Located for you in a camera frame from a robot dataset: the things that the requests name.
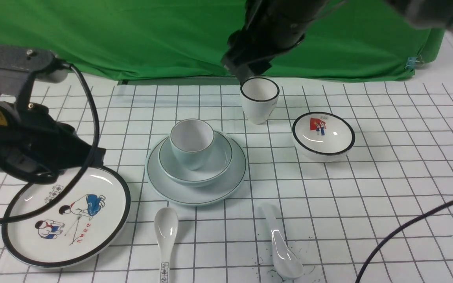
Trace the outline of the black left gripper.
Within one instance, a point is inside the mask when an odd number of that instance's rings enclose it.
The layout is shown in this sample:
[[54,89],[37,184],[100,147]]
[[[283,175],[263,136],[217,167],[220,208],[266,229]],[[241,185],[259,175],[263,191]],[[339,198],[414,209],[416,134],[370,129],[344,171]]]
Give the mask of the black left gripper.
[[54,120],[44,105],[0,101],[0,172],[50,184],[63,171],[84,165],[90,153],[91,166],[103,165],[106,149],[94,149],[71,125]]

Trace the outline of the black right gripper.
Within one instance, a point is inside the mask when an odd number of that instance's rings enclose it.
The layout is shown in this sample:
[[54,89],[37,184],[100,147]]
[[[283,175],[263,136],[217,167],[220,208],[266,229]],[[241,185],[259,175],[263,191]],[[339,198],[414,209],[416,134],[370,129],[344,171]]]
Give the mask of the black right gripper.
[[305,38],[327,0],[247,0],[244,25],[228,38],[223,67],[239,82],[263,75]]

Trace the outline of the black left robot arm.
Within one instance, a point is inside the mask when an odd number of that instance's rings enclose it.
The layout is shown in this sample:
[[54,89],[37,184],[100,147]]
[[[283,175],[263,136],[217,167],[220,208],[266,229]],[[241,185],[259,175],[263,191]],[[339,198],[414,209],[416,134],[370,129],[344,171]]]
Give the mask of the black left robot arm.
[[89,102],[93,96],[80,71],[50,50],[0,45],[0,172],[33,184],[52,184],[67,169],[99,167],[106,150],[56,121],[49,108],[31,102],[36,81],[63,82],[76,73]]

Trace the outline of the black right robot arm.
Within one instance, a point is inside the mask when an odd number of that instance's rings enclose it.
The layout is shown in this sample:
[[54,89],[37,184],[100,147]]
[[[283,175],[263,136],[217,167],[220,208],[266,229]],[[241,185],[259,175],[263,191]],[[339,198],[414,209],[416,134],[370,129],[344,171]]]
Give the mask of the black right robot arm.
[[[453,33],[453,0],[387,0],[388,7],[414,28]],[[327,0],[247,0],[244,25],[228,38],[223,67],[239,82],[260,76],[271,61],[304,41],[310,25],[322,18]]]

